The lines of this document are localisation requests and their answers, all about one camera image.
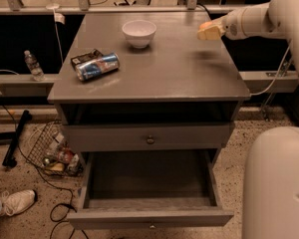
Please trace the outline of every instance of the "floor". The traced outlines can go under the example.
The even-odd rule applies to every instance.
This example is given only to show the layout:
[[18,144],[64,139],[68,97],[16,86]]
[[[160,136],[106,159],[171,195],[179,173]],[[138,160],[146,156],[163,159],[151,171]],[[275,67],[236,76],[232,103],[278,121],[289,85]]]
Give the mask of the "floor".
[[[57,117],[53,107],[38,108],[10,108],[16,121],[23,110],[32,115],[20,137],[20,149],[14,156],[17,165],[7,169],[2,161],[8,149],[8,144],[0,144],[0,194],[7,190],[10,193],[32,188],[38,193],[38,201],[24,213],[13,217],[0,218],[0,238],[70,238],[73,231],[68,223],[62,223],[53,231],[56,222],[50,220],[50,212],[58,203],[69,203],[71,189],[74,193],[73,205],[78,202],[78,190],[82,177],[55,178],[47,175],[40,176],[38,171],[22,156],[28,156],[33,145],[40,137],[47,122]],[[166,229],[128,229],[128,230],[87,230],[89,238],[122,239],[122,238],[157,238],[157,239],[239,239],[242,226],[242,189],[244,163],[252,142],[265,130],[277,126],[292,124],[289,116],[280,107],[269,109],[270,121],[263,119],[258,106],[241,108],[236,128],[217,160],[213,169],[218,191],[224,209],[234,211],[234,217],[224,227],[210,228],[166,228]],[[14,130],[15,126],[7,113],[0,109],[0,132]],[[57,208],[54,219],[62,217],[67,209]],[[86,238],[81,231],[75,231],[72,238]]]

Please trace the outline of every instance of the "white shoe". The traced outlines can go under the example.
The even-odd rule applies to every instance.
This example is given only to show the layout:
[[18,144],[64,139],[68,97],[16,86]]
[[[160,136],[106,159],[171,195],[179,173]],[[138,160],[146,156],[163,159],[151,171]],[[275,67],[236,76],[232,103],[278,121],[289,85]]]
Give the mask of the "white shoe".
[[9,195],[8,191],[0,197],[0,217],[13,216],[30,208],[37,200],[37,193],[32,189],[23,190]]

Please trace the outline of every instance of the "drawer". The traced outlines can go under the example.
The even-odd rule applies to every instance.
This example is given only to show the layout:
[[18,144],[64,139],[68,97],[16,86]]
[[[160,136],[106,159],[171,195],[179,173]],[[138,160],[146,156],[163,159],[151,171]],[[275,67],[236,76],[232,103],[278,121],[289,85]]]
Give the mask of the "drawer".
[[224,147],[233,123],[64,125],[75,152]]
[[89,153],[76,229],[223,226],[223,210],[203,150]]

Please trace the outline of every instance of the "table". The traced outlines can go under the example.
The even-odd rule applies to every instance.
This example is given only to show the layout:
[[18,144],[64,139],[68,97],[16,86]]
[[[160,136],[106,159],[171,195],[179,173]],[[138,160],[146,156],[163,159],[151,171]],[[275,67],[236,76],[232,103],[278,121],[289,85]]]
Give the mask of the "table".
[[[157,25],[145,49],[122,26]],[[221,41],[196,39],[203,9],[166,8],[87,14],[48,97],[85,166],[77,229],[222,226],[212,167],[250,98]],[[117,71],[80,82],[70,58],[115,52]]]

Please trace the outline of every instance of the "plastic water bottle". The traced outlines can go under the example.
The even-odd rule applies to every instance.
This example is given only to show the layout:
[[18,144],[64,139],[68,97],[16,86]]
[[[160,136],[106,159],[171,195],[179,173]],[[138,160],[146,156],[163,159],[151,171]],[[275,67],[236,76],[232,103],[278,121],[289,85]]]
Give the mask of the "plastic water bottle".
[[42,68],[40,67],[39,62],[37,61],[37,58],[30,53],[30,51],[24,52],[24,61],[26,62],[33,79],[37,82],[43,81],[44,79],[44,73],[42,71]]

